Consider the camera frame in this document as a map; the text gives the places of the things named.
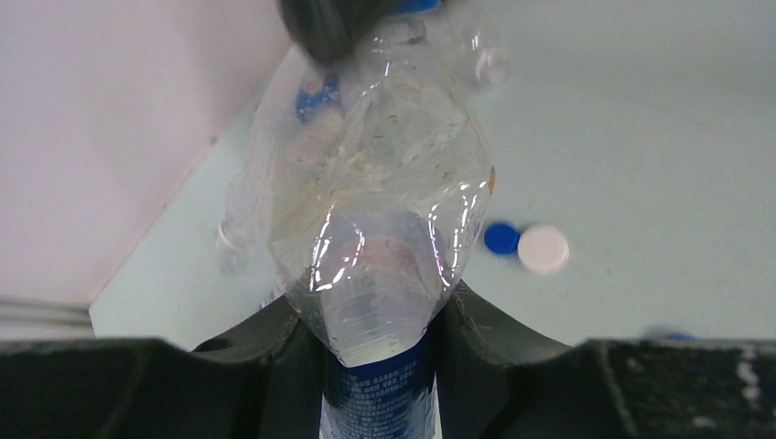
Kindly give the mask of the blue label pepsi bottle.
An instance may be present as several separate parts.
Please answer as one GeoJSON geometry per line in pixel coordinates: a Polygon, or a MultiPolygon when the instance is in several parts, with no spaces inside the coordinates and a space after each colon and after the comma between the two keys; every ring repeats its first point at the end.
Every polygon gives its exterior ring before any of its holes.
{"type": "Polygon", "coordinates": [[[249,221],[285,296],[327,348],[327,438],[431,438],[429,328],[490,201],[490,149],[440,57],[441,15],[381,25],[354,58],[283,60],[253,132],[249,221]],[[294,110],[307,75],[339,75],[341,106],[294,110]]]}

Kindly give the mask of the pepsi logo bottle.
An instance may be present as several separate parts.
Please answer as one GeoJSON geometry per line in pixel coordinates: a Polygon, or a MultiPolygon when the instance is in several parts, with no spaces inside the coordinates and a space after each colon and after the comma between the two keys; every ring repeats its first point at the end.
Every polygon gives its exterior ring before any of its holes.
{"type": "Polygon", "coordinates": [[[340,76],[327,73],[323,76],[307,75],[300,84],[295,99],[295,115],[301,123],[311,123],[317,113],[325,108],[341,106],[340,76]]]}

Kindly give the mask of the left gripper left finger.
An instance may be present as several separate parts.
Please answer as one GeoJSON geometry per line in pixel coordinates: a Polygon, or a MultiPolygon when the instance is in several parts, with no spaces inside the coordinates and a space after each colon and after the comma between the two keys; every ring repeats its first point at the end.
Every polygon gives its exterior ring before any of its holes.
{"type": "Polygon", "coordinates": [[[4,438],[315,438],[324,349],[277,299],[192,351],[154,339],[5,342],[4,438]]]}

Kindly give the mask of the clear unlabelled bottle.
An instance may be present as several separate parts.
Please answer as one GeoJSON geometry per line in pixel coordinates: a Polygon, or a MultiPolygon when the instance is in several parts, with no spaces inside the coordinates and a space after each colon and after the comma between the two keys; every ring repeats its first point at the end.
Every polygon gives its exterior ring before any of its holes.
{"type": "Polygon", "coordinates": [[[468,86],[497,87],[509,79],[509,55],[489,18],[457,9],[446,12],[440,25],[440,57],[468,86]]]}

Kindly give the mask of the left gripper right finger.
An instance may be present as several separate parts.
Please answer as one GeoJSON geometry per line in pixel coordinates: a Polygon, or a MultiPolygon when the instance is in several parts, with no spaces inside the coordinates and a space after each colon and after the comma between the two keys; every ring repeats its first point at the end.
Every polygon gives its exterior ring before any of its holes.
{"type": "Polygon", "coordinates": [[[459,284],[434,319],[446,438],[772,438],[775,344],[592,339],[569,347],[459,284]]]}

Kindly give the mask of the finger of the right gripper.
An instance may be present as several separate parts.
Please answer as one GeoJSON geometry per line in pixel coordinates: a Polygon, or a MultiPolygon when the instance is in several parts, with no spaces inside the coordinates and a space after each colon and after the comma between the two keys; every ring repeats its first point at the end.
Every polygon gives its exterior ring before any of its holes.
{"type": "Polygon", "coordinates": [[[279,0],[290,39],[314,61],[342,61],[399,6],[395,0],[279,0]]]}

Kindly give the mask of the blue bottle cap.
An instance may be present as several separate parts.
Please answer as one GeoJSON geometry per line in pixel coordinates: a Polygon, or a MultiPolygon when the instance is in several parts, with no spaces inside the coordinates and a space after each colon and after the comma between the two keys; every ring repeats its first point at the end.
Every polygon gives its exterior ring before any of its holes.
{"type": "Polygon", "coordinates": [[[399,0],[391,10],[392,16],[406,14],[420,14],[438,9],[444,3],[443,0],[399,0]]]}
{"type": "Polygon", "coordinates": [[[496,255],[510,255],[517,252],[520,231],[510,222],[495,221],[483,232],[485,247],[496,255]]]}
{"type": "Polygon", "coordinates": [[[675,339],[675,340],[692,340],[696,339],[696,336],[679,331],[672,331],[668,329],[654,329],[647,331],[644,335],[648,339],[675,339]]]}

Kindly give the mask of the white bottle cap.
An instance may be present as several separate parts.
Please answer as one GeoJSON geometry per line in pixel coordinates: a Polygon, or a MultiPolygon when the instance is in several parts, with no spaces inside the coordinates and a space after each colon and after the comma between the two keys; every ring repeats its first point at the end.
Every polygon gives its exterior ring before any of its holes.
{"type": "Polygon", "coordinates": [[[568,240],[555,226],[533,225],[525,229],[518,240],[518,259],[533,273],[555,273],[565,267],[569,255],[568,240]]]}

